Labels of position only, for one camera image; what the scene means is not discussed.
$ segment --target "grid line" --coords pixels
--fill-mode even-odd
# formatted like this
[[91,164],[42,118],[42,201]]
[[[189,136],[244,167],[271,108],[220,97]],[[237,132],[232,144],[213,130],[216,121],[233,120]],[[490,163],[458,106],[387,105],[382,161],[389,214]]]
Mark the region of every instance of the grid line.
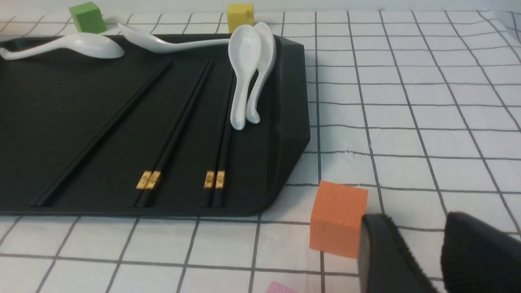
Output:
[[[83,259],[83,258],[71,258],[71,257],[52,257],[48,255],[32,255],[32,254],[4,254],[0,253],[2,257],[10,257],[10,258],[27,258],[27,259],[46,259],[46,260],[67,260],[67,261],[79,261],[79,262],[94,262],[94,263],[111,263],[116,264],[115,260],[100,260],[100,259]],[[184,267],[183,264],[178,263],[158,263],[158,262],[139,262],[139,261],[122,261],[122,264],[131,264],[131,265],[144,265],[144,266],[160,266],[160,267]],[[242,271],[242,272],[250,272],[252,269],[250,267],[240,267],[240,266],[214,266],[214,265],[200,265],[200,264],[190,264],[187,266],[188,268],[203,268],[207,270],[229,270],[229,271]],[[308,271],[308,270],[287,270],[281,268],[256,268],[256,272],[267,272],[267,273],[289,273],[289,274],[305,274],[305,275],[320,275],[319,271]],[[347,276],[347,277],[359,277],[356,273],[346,273],[346,272],[324,272],[326,276]],[[428,277],[429,280],[441,280],[439,277]]]
[[[284,35],[284,21],[286,20],[286,13],[282,13],[282,26],[280,29],[280,36]],[[258,245],[259,245],[259,238],[261,236],[261,220],[262,220],[262,213],[260,213],[257,216],[256,227],[255,227],[255,240],[253,242],[253,253],[252,253],[252,271],[250,273],[250,282],[248,284],[248,293],[252,293],[253,291],[253,282],[255,279],[255,268],[257,266],[257,251],[258,251]]]
[[57,33],[54,34],[54,36],[57,36],[57,35],[59,35],[61,32],[63,32],[63,31],[65,30],[65,28],[67,27],[67,25],[68,25],[68,24],[66,23],[66,24],[64,25],[64,27],[63,27],[59,32],[57,32]]
[[284,22],[286,20],[286,13],[282,13],[282,25],[280,27],[280,36],[283,36],[284,35]]
[[[318,24],[317,24],[317,12],[315,12],[315,78],[316,80],[318,81]],[[320,181],[322,181],[322,161],[321,161],[321,155],[320,155],[320,97],[319,97],[319,89],[318,89],[318,83],[315,85],[316,88],[315,88],[315,93],[316,93],[316,97],[315,97],[315,102],[316,102],[316,117],[317,117],[317,129],[316,129],[316,132],[317,132],[317,150],[318,150],[318,154],[317,154],[317,180],[318,180],[318,183],[320,183]],[[326,293],[326,276],[324,274],[324,271],[325,271],[325,268],[324,268],[324,252],[321,251],[319,253],[320,255],[320,292],[321,293]]]
[[[505,46],[495,46],[495,47],[487,47],[487,48],[475,48],[475,49],[472,49],[474,51],[481,51],[481,50],[491,50],[491,49],[501,49],[501,48],[511,48],[511,47],[515,47],[515,48],[521,48],[521,46],[512,46],[512,45],[505,45]],[[388,52],[390,50],[388,49],[356,49],[357,51],[381,51],[381,52]],[[427,49],[393,49],[394,51],[424,51],[424,52],[428,52],[429,50]],[[432,52],[457,52],[457,51],[466,51],[467,49],[437,49],[437,50],[431,50]],[[314,51],[314,49],[305,49],[305,51]],[[321,51],[321,52],[349,52],[349,51],[353,51],[353,49],[320,49],[318,51]]]
[[190,14],[190,16],[188,17],[187,26],[184,27],[183,32],[182,32],[181,34],[184,34],[184,32],[187,31],[188,25],[190,24],[190,20],[192,20],[192,16],[193,16],[193,15],[194,15],[194,14],[192,13],[192,14]]
[[[351,30],[351,17],[349,16],[349,11],[346,11],[347,15],[348,15],[348,29],[349,29],[349,35],[350,35],[350,40],[351,40],[351,47],[352,48],[355,48],[354,46],[354,40],[353,40],[353,33],[352,33],[352,30]],[[372,144],[371,144],[371,135],[369,133],[369,124],[367,122],[367,114],[366,114],[366,111],[365,111],[365,105],[364,105],[364,97],[363,97],[363,94],[362,94],[362,85],[360,84],[360,74],[358,72],[358,66],[357,66],[357,60],[356,60],[356,53],[355,51],[353,51],[353,62],[354,62],[354,68],[355,68],[355,73],[356,73],[356,82],[358,83],[358,94],[360,95],[360,103],[361,103],[361,106],[362,106],[362,115],[364,116],[364,125],[365,125],[365,129],[366,129],[366,136],[367,136],[367,145],[369,147],[369,155],[371,157],[371,163],[373,165],[373,172],[374,172],[374,177],[375,177],[375,183],[376,183],[376,186],[377,186],[377,191],[378,191],[378,201],[380,202],[380,210],[382,212],[382,214],[385,214],[386,211],[385,211],[385,207],[383,206],[383,197],[382,197],[382,191],[381,191],[381,188],[380,188],[380,182],[378,180],[378,171],[377,171],[377,168],[376,168],[376,161],[375,161],[375,157],[374,157],[374,154],[373,154],[373,147],[372,147]]]
[[161,13],[159,15],[159,17],[157,18],[157,22],[155,23],[155,26],[154,28],[150,31],[150,34],[152,34],[154,32],[154,30],[157,28],[157,25],[159,24],[159,21],[161,20],[161,17],[163,16],[163,14]]
[[224,13],[221,13],[221,16],[219,17],[219,23],[217,24],[217,29],[215,30],[215,33],[217,33],[219,31],[219,28],[221,26],[221,21],[222,21],[222,16],[224,15]]
[[[497,18],[491,18],[489,20],[501,21],[500,19],[497,19]],[[36,21],[15,21],[15,20],[8,21],[8,22],[11,22],[11,23],[36,23]],[[486,20],[479,20],[479,21],[476,21],[476,22],[454,22],[454,24],[455,25],[476,25],[476,24],[481,23],[481,22],[486,22]],[[50,21],[50,22],[44,22],[44,23],[60,25],[60,24],[70,23],[70,20],[67,21],[67,22],[63,22],[63,21]],[[345,22],[316,22],[316,23],[318,25],[344,25],[345,24]],[[385,23],[388,24],[388,25],[407,25],[407,24],[414,25],[414,24],[416,24],[413,21],[399,21],[399,22],[385,22]],[[117,23],[116,22],[106,22],[106,24],[108,24],[108,25],[116,25]],[[131,23],[131,24],[132,25],[154,25],[155,23],[152,23],[152,22],[135,22],[135,23]],[[161,24],[162,25],[186,25],[186,22],[162,22]],[[198,25],[216,25],[216,24],[218,24],[218,22],[208,21],[208,22],[198,22],[197,24]],[[268,21],[268,22],[265,22],[265,24],[267,24],[267,25],[281,25],[282,22],[270,22],[270,21]],[[285,24],[287,24],[287,25],[314,25],[315,22],[286,22]],[[351,24],[352,25],[381,25],[382,22],[352,22]],[[448,25],[449,23],[448,22],[445,22],[445,23],[443,23],[443,22],[419,22],[419,24],[420,25]],[[508,29],[511,29],[511,30],[517,30],[517,29],[514,29],[514,28],[507,27],[507,26],[505,26],[505,27],[508,28]]]
[[[316,151],[305,151],[305,154],[318,154]],[[351,153],[355,155],[363,155],[363,156],[375,156],[375,157],[404,157],[404,158],[442,158],[442,159],[452,159],[452,160],[479,160],[481,157],[457,157],[457,156],[432,156],[432,155],[398,155],[398,154],[368,154],[364,152],[356,152],[356,151],[326,151],[320,152],[320,154],[338,154],[338,153]],[[514,157],[483,157],[485,160],[505,160],[505,161],[521,161],[521,158]]]
[[[517,54],[517,52],[514,50],[514,48],[512,48],[512,46],[510,45],[510,43],[506,40],[505,36],[501,33],[500,30],[498,30],[497,27],[495,27],[495,25],[490,21],[488,20],[487,18],[483,17],[483,15],[481,15],[481,13],[478,12],[478,15],[486,20],[488,22],[488,24],[494,28],[494,30],[499,34],[499,36],[503,39],[503,41],[505,41],[505,43],[510,47],[510,49],[512,50],[512,52],[514,53],[514,55],[516,55],[517,57],[517,60],[519,61],[519,63],[521,63],[521,58],[519,58],[519,55]],[[454,31],[456,31],[456,27],[454,26],[454,24],[452,23],[451,19],[449,19],[449,22],[450,24],[452,25],[452,28],[454,29]],[[456,34],[460,37],[460,39],[462,40],[462,42],[465,44],[465,46],[467,47],[467,49],[470,51],[470,48],[468,47],[467,43],[465,42],[465,40],[463,40],[463,38],[460,36],[460,33],[458,31],[456,31]]]
[[[456,27],[455,27],[454,24],[452,24],[452,22],[451,22],[451,18],[449,17],[449,14],[448,14],[446,11],[445,11],[445,14],[447,15],[447,18],[449,19],[449,22],[450,22],[450,24],[452,25],[452,28],[454,29],[454,31],[456,32],[456,34],[457,34],[458,36],[460,36],[460,33],[456,30]],[[496,28],[496,27],[495,27],[491,22],[489,22],[489,24],[490,24],[492,27],[494,27],[494,29],[497,30],[497,28]],[[478,58],[476,57],[476,55],[474,55],[474,53],[472,52],[472,50],[468,47],[468,45],[467,45],[467,43],[465,42],[465,40],[463,40],[463,38],[461,38],[461,37],[460,37],[460,39],[461,39],[461,41],[463,42],[463,44],[465,44],[465,46],[467,47],[468,51],[470,52],[470,54],[472,55],[472,57],[474,58],[474,60],[476,61],[476,63],[477,63],[478,66],[479,66],[480,63],[479,63],[479,60],[478,60]],[[504,105],[503,100],[501,99],[501,96],[498,94],[497,90],[496,90],[495,87],[492,85],[492,82],[490,81],[490,78],[488,77],[487,73],[485,72],[485,69],[484,69],[483,67],[481,67],[481,70],[482,70],[482,72],[483,72],[483,75],[485,76],[485,78],[486,78],[487,81],[489,82],[489,84],[492,86],[492,89],[493,89],[494,93],[496,94],[496,96],[498,97],[498,99],[501,101],[501,103]],[[454,98],[454,103],[457,105],[457,100],[456,100],[456,98],[454,97],[454,94],[452,93],[452,89],[450,89],[450,87],[449,87],[449,91],[451,92],[451,95],[452,95],[453,98]],[[460,109],[459,106],[457,106],[457,108],[458,108],[458,111],[459,111],[459,113],[460,113],[460,115],[461,115],[461,118],[462,118],[462,120],[463,120],[463,123],[464,123],[465,126],[468,128],[468,123],[467,123],[467,121],[465,120],[465,117],[464,117],[464,115],[463,115],[463,112],[461,112],[461,109]],[[514,119],[514,116],[512,116],[512,113],[510,113],[510,110],[508,110],[508,108],[507,108],[506,106],[505,106],[505,109],[506,109],[506,111],[508,112],[508,114],[510,115],[510,118],[514,121],[515,125],[517,126],[517,129],[518,129],[519,131],[521,131],[521,128],[519,128],[519,124],[517,123],[516,119]],[[517,232],[521,234],[521,229],[519,228],[519,224],[517,223],[517,221],[516,221],[514,215],[512,214],[512,211],[510,210],[508,204],[506,203],[506,201],[505,201],[505,197],[503,196],[503,194],[502,194],[502,192],[501,192],[501,189],[499,188],[499,185],[498,185],[496,179],[494,178],[494,175],[492,174],[492,171],[490,170],[490,167],[489,167],[487,161],[486,161],[486,160],[484,159],[484,157],[483,157],[483,153],[481,152],[481,149],[480,149],[480,147],[479,147],[479,145],[478,145],[478,143],[477,143],[477,141],[476,141],[476,138],[474,137],[474,134],[473,134],[472,131],[470,131],[470,130],[469,130],[468,132],[469,132],[469,134],[470,134],[470,137],[472,138],[472,141],[474,142],[474,145],[476,146],[476,149],[477,149],[477,151],[478,151],[478,153],[479,153],[479,156],[481,157],[481,159],[482,159],[482,161],[483,161],[483,163],[484,163],[484,165],[485,165],[485,168],[487,169],[487,172],[488,172],[489,175],[490,175],[490,179],[492,180],[492,183],[494,184],[496,190],[497,190],[498,193],[499,193],[499,197],[501,198],[501,201],[503,202],[503,205],[505,206],[505,209],[506,209],[506,211],[508,212],[509,217],[511,218],[512,222],[514,223],[514,226],[516,227]]]
[[181,276],[179,277],[179,282],[177,283],[176,293],[181,292],[181,286],[183,285],[184,276],[186,275],[187,268],[189,267],[188,261],[190,260],[190,255],[192,254],[192,249],[194,247],[194,242],[195,242],[195,235],[197,234],[197,229],[199,228],[200,220],[201,220],[201,217],[198,217],[197,220],[195,221],[194,231],[192,232],[192,238],[190,239],[190,245],[188,246],[187,256],[184,259],[184,264],[182,265],[183,269],[181,271]]
[[[387,35],[387,29],[386,29],[385,24],[383,23],[383,16],[382,16],[382,12],[381,11],[380,11],[380,19],[382,20],[383,32]],[[398,78],[399,78],[400,83],[402,85],[403,93],[405,95],[405,99],[407,100],[407,105],[409,107],[409,111],[411,112],[411,116],[412,116],[412,119],[413,119],[414,127],[416,129],[416,132],[418,133],[418,138],[420,140],[421,148],[423,149],[423,152],[425,154],[425,160],[427,161],[427,165],[429,166],[429,171],[430,171],[430,174],[432,176],[432,181],[434,183],[434,187],[436,188],[436,192],[438,193],[438,197],[440,199],[441,207],[442,207],[443,212],[444,212],[444,214],[446,216],[448,214],[448,212],[447,212],[447,208],[445,206],[445,202],[443,200],[443,196],[441,195],[440,186],[438,185],[438,181],[436,180],[436,176],[434,174],[434,169],[432,169],[432,163],[431,163],[430,158],[428,157],[428,154],[427,154],[427,148],[425,147],[425,143],[423,141],[423,137],[421,136],[420,129],[418,128],[418,122],[416,121],[416,116],[414,115],[413,107],[411,106],[411,101],[409,100],[409,95],[407,93],[407,89],[405,88],[405,85],[403,83],[402,74],[400,72],[400,68],[398,66],[398,63],[396,62],[396,57],[395,57],[394,51],[392,49],[391,41],[389,40],[389,37],[386,37],[386,38],[387,38],[387,43],[389,45],[389,48],[391,49],[391,55],[392,55],[392,58],[393,58],[393,61],[394,61],[394,65],[396,66],[396,71],[398,72]]]
[[[341,185],[346,186],[361,186],[361,187],[374,187],[377,186],[374,184],[367,184],[367,183],[338,183]],[[286,183],[285,186],[313,186],[318,187],[318,184],[314,183]],[[383,186],[380,185],[381,189],[388,189],[388,190],[400,190],[400,191],[432,191],[436,192],[436,189],[432,188],[407,188],[407,187],[391,187],[391,186]],[[465,190],[465,189],[441,189],[441,192],[454,192],[454,193],[497,193],[497,190]],[[503,194],[521,194],[521,191],[503,191]]]
[[0,238],[0,246],[2,246],[2,244],[4,243],[5,239],[7,238],[7,236],[9,235],[9,233],[11,233],[11,231],[14,229],[14,227],[16,226],[16,224],[22,219],[23,216],[19,216],[18,218],[16,218],[16,220],[13,222],[13,224],[9,227],[9,229],[7,229],[7,231],[5,231],[4,235],[2,236],[2,238]]
[[[357,85],[356,82],[313,82],[307,81],[306,83],[325,83],[325,84],[346,84],[346,85]],[[360,83],[363,86],[435,86],[436,84],[447,84],[445,82],[417,82],[417,83],[395,83],[395,82],[375,82],[375,83]],[[449,82],[448,84],[459,84],[462,86],[482,86],[488,83],[472,83],[472,82]],[[521,86],[521,83],[493,83],[492,86]]]
[[7,26],[13,21],[15,17],[16,16],[11,17],[11,19],[9,19],[9,21],[5,23],[5,25],[0,29],[0,33],[3,32],[5,28],[7,28]]
[[[405,67],[436,67],[435,65],[399,65],[402,68]],[[498,67],[498,66],[519,66],[519,64],[506,64],[506,65],[483,65],[483,67]],[[306,65],[306,67],[315,67],[315,65]],[[353,68],[353,65],[318,65],[318,67],[346,67]],[[363,65],[359,67],[395,67],[394,65]],[[451,68],[451,67],[479,67],[476,65],[449,65],[449,66],[440,66],[441,68]]]
[[127,251],[127,248],[130,244],[130,240],[132,239],[132,236],[134,235],[135,228],[138,226],[139,220],[140,219],[137,218],[134,221],[134,225],[132,225],[132,229],[130,229],[129,236],[127,237],[127,241],[125,242],[125,245],[123,246],[121,254],[119,255],[118,262],[116,263],[116,268],[114,269],[114,272],[112,273],[112,276],[110,277],[110,281],[108,282],[108,286],[107,286],[107,289],[105,290],[105,293],[109,293],[110,289],[112,288],[112,285],[114,284],[114,279],[116,279],[116,275],[118,274],[119,267],[121,266],[121,262],[123,261],[123,256],[125,255],[125,252]]
[[44,17],[45,17],[45,15],[42,16],[42,17],[40,17],[40,19],[36,22],[36,24],[32,27],[32,29],[30,29],[30,30],[29,30],[26,34],[24,34],[22,37],[27,36],[28,34],[30,34],[30,33],[31,33],[31,32],[32,32],[32,31],[37,27],[37,25],[40,23],[40,20],[42,20],[42,18],[44,18]]
[[253,256],[252,256],[252,272],[250,274],[250,282],[248,284],[248,293],[252,293],[253,291],[253,280],[255,278],[255,269],[257,266],[257,251],[259,246],[259,237],[261,236],[261,217],[262,214],[257,216],[257,220],[255,223],[257,224],[257,227],[255,228],[255,240],[253,242]]
[[[320,104],[332,104],[332,105],[342,105],[342,106],[360,106],[361,103],[339,103],[339,102],[320,102]],[[405,106],[407,103],[396,104],[396,103],[364,103],[366,106]],[[428,107],[454,107],[454,104],[413,104],[411,106],[428,106]],[[490,108],[504,108],[503,105],[489,105],[489,104],[460,104],[460,106],[464,107],[490,107]],[[509,105],[507,107],[510,108],[520,108],[521,105]]]
[[67,234],[65,235],[65,238],[64,238],[63,241],[61,242],[61,245],[60,245],[60,247],[58,248],[58,251],[56,251],[55,256],[52,257],[53,262],[51,263],[51,265],[50,265],[49,268],[47,269],[47,272],[45,272],[45,275],[43,276],[43,279],[41,280],[40,284],[38,285],[38,289],[36,289],[36,293],[40,293],[40,291],[42,290],[43,285],[45,284],[45,281],[47,281],[47,278],[48,278],[49,275],[51,274],[51,271],[53,270],[54,265],[56,264],[56,261],[58,260],[58,257],[59,257],[59,255],[60,255],[60,253],[61,253],[61,250],[63,249],[63,247],[65,246],[65,243],[66,243],[67,240],[69,239],[69,236],[71,235],[72,230],[74,229],[74,227],[76,227],[76,224],[80,221],[80,218],[81,218],[81,217],[77,217],[76,220],[72,223],[72,225],[70,225],[70,228],[69,228],[69,230],[67,231]]
[[[336,126],[346,127],[346,128],[354,128],[354,129],[365,129],[365,127],[363,127],[363,126],[349,126],[349,125],[344,125],[344,124],[326,124],[326,125],[321,125],[321,127],[336,127]],[[368,127],[368,129],[415,130],[416,128],[414,128],[414,127],[377,127],[377,126],[370,126],[370,127]],[[419,130],[448,130],[448,131],[451,131],[451,130],[468,130],[467,128],[422,128],[422,127],[418,128],[418,129]],[[517,129],[488,129],[488,128],[484,128],[484,129],[471,129],[471,130],[472,131],[492,131],[492,132],[519,132],[519,130],[517,130]]]
[[512,22],[514,23],[514,31],[516,32],[517,41],[519,43],[521,43],[521,39],[519,38],[519,31],[517,30],[516,18],[514,17],[514,13],[513,12],[510,12],[510,14],[512,15]]

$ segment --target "chopsticks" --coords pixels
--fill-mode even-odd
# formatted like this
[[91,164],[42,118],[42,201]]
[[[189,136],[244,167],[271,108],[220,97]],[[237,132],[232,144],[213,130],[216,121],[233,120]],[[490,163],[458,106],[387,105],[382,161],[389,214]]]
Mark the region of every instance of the chopsticks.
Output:
[[193,92],[188,96],[187,100],[181,106],[180,114],[176,115],[167,132],[167,137],[163,142],[164,147],[157,156],[151,160],[148,169],[143,173],[141,179],[136,186],[136,197],[130,206],[145,207],[157,188],[161,179],[162,172],[177,145],[179,136],[181,135],[187,120],[193,110],[193,107],[199,98],[199,93],[203,88],[203,84],[210,72],[211,61],[207,61],[203,67],[203,72],[199,77],[199,82]]
[[228,103],[223,103],[221,110],[220,124],[217,128],[216,145],[219,147],[215,152],[215,155],[209,162],[208,171],[204,178],[202,196],[201,196],[201,207],[219,207],[222,204],[222,194],[224,192],[225,180],[226,180],[226,162],[228,157],[228,145],[231,136],[231,123],[230,113],[231,105],[233,102],[233,91],[237,79],[234,78],[234,74],[231,74],[233,82],[230,83],[228,89]]
[[69,177],[69,175],[80,165],[85,157],[92,151],[92,149],[98,145],[98,143],[105,138],[109,133],[128,113],[136,103],[141,100],[144,93],[166,72],[166,69],[170,66],[171,59],[165,60],[157,70],[143,83],[143,85],[136,91],[136,93],[123,105],[123,107],[114,115],[114,117],[106,124],[106,126],[92,139],[92,141],[86,146],[86,148],[78,154],[74,161],[63,171],[63,173],[51,183],[45,191],[36,197],[31,206],[44,206],[45,203],[52,197],[54,192],[63,184],[63,182]]

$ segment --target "white grid tablecloth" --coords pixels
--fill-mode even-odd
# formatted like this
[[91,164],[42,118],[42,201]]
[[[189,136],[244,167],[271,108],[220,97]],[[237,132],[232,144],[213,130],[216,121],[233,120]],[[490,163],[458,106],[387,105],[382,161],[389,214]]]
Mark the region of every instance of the white grid tablecloth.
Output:
[[[445,216],[519,239],[521,15],[258,13],[304,44],[312,139],[272,208],[247,218],[0,217],[0,292],[359,292],[356,260],[310,250],[320,180],[369,190],[444,292]],[[104,15],[154,34],[227,33],[226,15]],[[76,32],[70,16],[0,17],[0,40]]]

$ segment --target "spoon bowl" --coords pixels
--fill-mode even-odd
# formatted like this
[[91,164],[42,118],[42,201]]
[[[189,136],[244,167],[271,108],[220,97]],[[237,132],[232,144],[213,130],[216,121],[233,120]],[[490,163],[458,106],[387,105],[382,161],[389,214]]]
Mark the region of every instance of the spoon bowl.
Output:
[[235,29],[228,44],[230,63],[237,77],[230,114],[230,122],[236,130],[242,130],[246,124],[248,87],[261,56],[260,40],[252,26],[242,25]]
[[125,52],[113,40],[94,33],[75,33],[66,35],[49,43],[18,52],[0,48],[0,56],[5,60],[15,60],[49,52],[58,48],[67,48],[85,56],[113,59],[122,57]]
[[149,50],[154,53],[173,53],[181,50],[188,50],[198,47],[214,46],[228,44],[229,39],[205,40],[186,43],[169,43],[153,36],[147,32],[134,29],[130,26],[125,26],[118,23],[121,34],[132,44]]

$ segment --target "black tray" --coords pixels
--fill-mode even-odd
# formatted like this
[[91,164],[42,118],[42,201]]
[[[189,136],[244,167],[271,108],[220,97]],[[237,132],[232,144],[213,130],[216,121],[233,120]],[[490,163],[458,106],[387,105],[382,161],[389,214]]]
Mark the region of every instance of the black tray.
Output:
[[[159,37],[189,42],[229,35]],[[222,205],[200,207],[208,162],[219,148],[221,109],[234,87],[227,47],[154,54],[111,38],[123,58],[56,50],[0,60],[0,213],[243,216],[269,207],[309,142],[304,47],[276,37],[277,61],[257,107],[261,122],[232,130]],[[0,45],[21,50],[52,39]],[[133,206],[141,175],[198,83],[153,196],[145,207]]]

